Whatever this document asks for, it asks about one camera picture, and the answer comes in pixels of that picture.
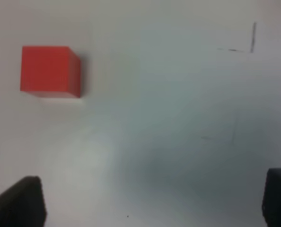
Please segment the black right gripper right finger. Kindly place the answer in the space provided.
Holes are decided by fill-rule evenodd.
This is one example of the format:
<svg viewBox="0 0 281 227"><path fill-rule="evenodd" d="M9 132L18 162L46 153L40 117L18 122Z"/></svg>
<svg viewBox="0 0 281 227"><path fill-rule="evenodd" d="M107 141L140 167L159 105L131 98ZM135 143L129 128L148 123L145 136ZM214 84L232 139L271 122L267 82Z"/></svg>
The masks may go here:
<svg viewBox="0 0 281 227"><path fill-rule="evenodd" d="M281 168L267 171L262 214L269 227L281 227Z"/></svg>

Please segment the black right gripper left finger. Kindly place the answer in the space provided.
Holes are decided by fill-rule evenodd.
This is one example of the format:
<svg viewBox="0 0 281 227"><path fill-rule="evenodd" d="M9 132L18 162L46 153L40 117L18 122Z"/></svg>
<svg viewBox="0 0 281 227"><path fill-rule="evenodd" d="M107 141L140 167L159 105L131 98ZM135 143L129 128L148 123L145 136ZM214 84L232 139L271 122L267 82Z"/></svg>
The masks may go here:
<svg viewBox="0 0 281 227"><path fill-rule="evenodd" d="M0 194L0 227L43 227L46 217L38 176L26 176Z"/></svg>

